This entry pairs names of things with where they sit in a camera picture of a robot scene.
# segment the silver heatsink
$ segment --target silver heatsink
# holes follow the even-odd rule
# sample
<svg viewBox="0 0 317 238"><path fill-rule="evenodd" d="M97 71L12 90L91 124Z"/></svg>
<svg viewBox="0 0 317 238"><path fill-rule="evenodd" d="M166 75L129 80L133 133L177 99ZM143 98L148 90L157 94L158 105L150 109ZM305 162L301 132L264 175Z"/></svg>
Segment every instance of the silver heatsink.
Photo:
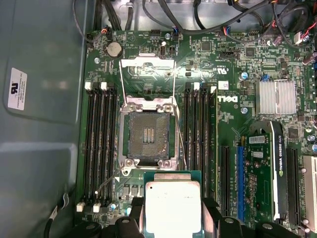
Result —
<svg viewBox="0 0 317 238"><path fill-rule="evenodd" d="M294 82L278 80L271 82L257 82L256 113L295 114L296 96Z"/></svg>

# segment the blue pcie slot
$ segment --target blue pcie slot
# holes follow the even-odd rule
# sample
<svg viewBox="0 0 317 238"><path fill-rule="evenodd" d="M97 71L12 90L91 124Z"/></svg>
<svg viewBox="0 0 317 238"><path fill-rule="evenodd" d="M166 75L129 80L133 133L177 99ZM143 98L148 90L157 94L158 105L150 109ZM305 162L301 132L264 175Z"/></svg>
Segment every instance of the blue pcie slot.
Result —
<svg viewBox="0 0 317 238"><path fill-rule="evenodd" d="M238 219L244 222L244 147L237 146Z"/></svg>

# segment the motherboard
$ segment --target motherboard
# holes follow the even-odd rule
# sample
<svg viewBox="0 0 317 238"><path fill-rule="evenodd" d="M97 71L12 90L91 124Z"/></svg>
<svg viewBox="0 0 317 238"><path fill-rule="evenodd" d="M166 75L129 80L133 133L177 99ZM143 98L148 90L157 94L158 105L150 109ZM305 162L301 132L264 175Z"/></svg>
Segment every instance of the motherboard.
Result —
<svg viewBox="0 0 317 238"><path fill-rule="evenodd" d="M315 47L276 37L108 30L88 44L76 223L129 215L146 171L189 170L223 216L317 238Z"/></svg>

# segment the chipset heatsink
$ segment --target chipset heatsink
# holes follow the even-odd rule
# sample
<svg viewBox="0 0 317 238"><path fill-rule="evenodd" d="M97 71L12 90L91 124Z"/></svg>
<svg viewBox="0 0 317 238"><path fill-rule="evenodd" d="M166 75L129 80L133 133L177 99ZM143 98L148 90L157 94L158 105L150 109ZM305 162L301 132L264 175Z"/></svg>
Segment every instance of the chipset heatsink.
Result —
<svg viewBox="0 0 317 238"><path fill-rule="evenodd" d="M168 159L169 113L130 113L131 159Z"/></svg>
<svg viewBox="0 0 317 238"><path fill-rule="evenodd" d="M295 114L295 83L278 80L271 82L257 82L256 113L282 115Z"/></svg>

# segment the label sticker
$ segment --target label sticker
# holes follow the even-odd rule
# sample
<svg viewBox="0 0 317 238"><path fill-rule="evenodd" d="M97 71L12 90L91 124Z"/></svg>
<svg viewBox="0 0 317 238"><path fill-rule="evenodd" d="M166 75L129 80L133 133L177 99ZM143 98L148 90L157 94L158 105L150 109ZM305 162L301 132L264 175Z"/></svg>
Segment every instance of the label sticker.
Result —
<svg viewBox="0 0 317 238"><path fill-rule="evenodd" d="M264 135L249 137L249 144L262 144L262 143L265 143Z"/></svg>
<svg viewBox="0 0 317 238"><path fill-rule="evenodd" d="M27 74L12 68L9 87L8 108L24 110Z"/></svg>
<svg viewBox="0 0 317 238"><path fill-rule="evenodd" d="M262 159L263 152L253 151L253 157Z"/></svg>
<svg viewBox="0 0 317 238"><path fill-rule="evenodd" d="M219 90L229 90L229 82L228 81L218 81L218 89Z"/></svg>

